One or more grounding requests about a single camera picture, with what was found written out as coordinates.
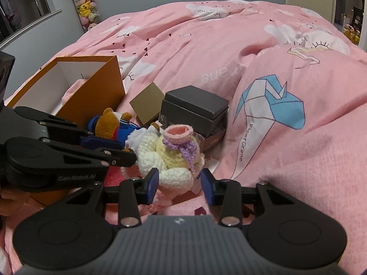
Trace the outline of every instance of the pink crochet rim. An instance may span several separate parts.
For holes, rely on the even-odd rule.
[[[171,125],[163,132],[163,137],[171,144],[179,145],[187,142],[194,130],[189,125]]]

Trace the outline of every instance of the window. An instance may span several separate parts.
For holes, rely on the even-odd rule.
[[[48,13],[46,0],[0,0],[0,41]]]

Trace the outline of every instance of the stuffed toy storage tube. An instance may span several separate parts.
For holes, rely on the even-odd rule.
[[[95,27],[100,22],[100,14],[97,11],[95,0],[73,0],[76,11],[79,15],[80,22],[84,32]]]

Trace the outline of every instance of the black box lid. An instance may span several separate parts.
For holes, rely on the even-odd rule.
[[[194,86],[168,91],[164,99],[210,120],[219,116],[229,104],[227,99]]]

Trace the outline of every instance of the purple crochet scarf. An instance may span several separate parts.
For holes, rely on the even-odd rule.
[[[197,144],[193,140],[186,141],[182,144],[172,144],[165,138],[162,140],[163,144],[171,150],[179,150],[183,158],[190,164],[190,171],[195,172],[194,160],[197,152]]]

